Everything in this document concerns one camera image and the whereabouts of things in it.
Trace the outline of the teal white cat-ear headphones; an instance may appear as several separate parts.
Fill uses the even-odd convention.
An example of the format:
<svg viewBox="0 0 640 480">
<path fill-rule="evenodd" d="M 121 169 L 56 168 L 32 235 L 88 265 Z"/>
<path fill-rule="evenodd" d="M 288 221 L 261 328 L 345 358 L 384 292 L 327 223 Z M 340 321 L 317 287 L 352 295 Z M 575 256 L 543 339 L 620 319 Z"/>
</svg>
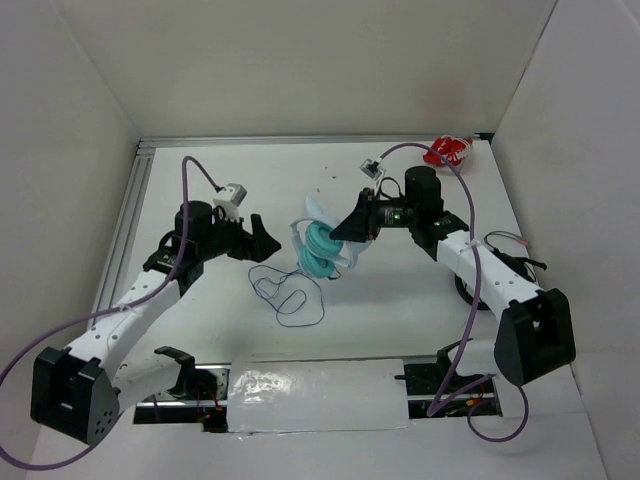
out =
<svg viewBox="0 0 640 480">
<path fill-rule="evenodd" d="M 302 214 L 290 224 L 291 240 L 299 268 L 317 279 L 337 280 L 339 269 L 354 270 L 359 256 L 372 242 L 333 240 L 330 233 L 337 227 L 337 218 L 327 214 L 321 205 L 307 196 Z"/>
</svg>

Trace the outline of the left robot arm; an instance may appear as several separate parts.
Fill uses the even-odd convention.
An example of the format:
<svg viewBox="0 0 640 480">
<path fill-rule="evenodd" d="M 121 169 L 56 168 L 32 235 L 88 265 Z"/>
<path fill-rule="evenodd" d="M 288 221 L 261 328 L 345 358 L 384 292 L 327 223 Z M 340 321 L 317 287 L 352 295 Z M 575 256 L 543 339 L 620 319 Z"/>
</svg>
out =
<svg viewBox="0 0 640 480">
<path fill-rule="evenodd" d="M 199 279 L 205 262 L 228 256 L 260 263 L 280 250 L 260 215 L 250 220 L 251 229 L 245 231 L 221 207 L 202 201 L 183 205 L 170 244 L 147 259 L 120 302 L 66 347 L 47 347 L 36 357 L 32 420 L 95 446 L 138 402 L 161 392 L 176 399 L 193 394 L 198 376 L 192 355 L 161 346 L 135 362 L 129 353 Z"/>
</svg>

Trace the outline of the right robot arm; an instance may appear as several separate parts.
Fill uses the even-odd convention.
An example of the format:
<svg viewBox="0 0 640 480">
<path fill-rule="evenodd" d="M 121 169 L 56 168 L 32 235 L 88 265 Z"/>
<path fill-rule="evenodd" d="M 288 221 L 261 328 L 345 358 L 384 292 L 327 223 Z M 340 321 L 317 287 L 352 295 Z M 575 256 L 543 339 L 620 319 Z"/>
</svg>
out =
<svg viewBox="0 0 640 480">
<path fill-rule="evenodd" d="M 353 212 L 330 236 L 366 243 L 383 228 L 405 228 L 417 246 L 489 307 L 498 322 L 495 337 L 481 340 L 466 334 L 436 369 L 440 387 L 460 391 L 473 375 L 498 375 L 524 386 L 572 363 L 576 346 L 567 297 L 528 281 L 477 241 L 466 223 L 445 210 L 433 169 L 411 167 L 404 182 L 404 195 L 390 200 L 363 189 Z"/>
</svg>

